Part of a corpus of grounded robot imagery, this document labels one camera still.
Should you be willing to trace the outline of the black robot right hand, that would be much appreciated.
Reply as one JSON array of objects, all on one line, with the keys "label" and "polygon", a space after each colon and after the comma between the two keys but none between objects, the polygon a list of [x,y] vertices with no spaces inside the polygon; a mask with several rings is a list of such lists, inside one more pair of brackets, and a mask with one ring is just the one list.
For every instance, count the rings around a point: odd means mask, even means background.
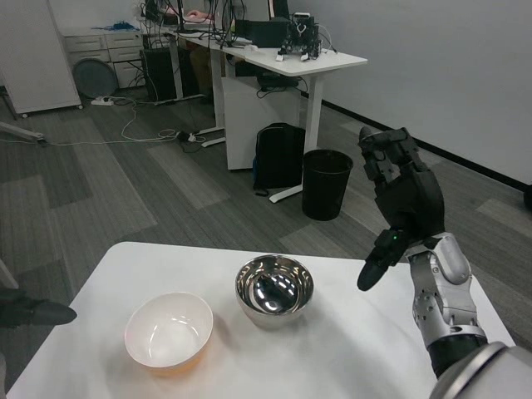
[{"label": "black robot right hand", "polygon": [[373,132],[363,127],[358,145],[375,202],[389,224],[358,276],[357,287],[367,291],[412,245],[445,231],[445,206],[436,176],[406,128]]}]

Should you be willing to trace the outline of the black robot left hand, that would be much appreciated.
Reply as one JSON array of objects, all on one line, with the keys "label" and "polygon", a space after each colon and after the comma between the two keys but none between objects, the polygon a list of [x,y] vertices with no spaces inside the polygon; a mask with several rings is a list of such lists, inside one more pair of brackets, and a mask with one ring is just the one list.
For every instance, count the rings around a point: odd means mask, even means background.
[{"label": "black robot left hand", "polygon": [[61,303],[30,298],[20,288],[1,289],[1,328],[65,325],[76,317],[77,313],[72,308]]}]

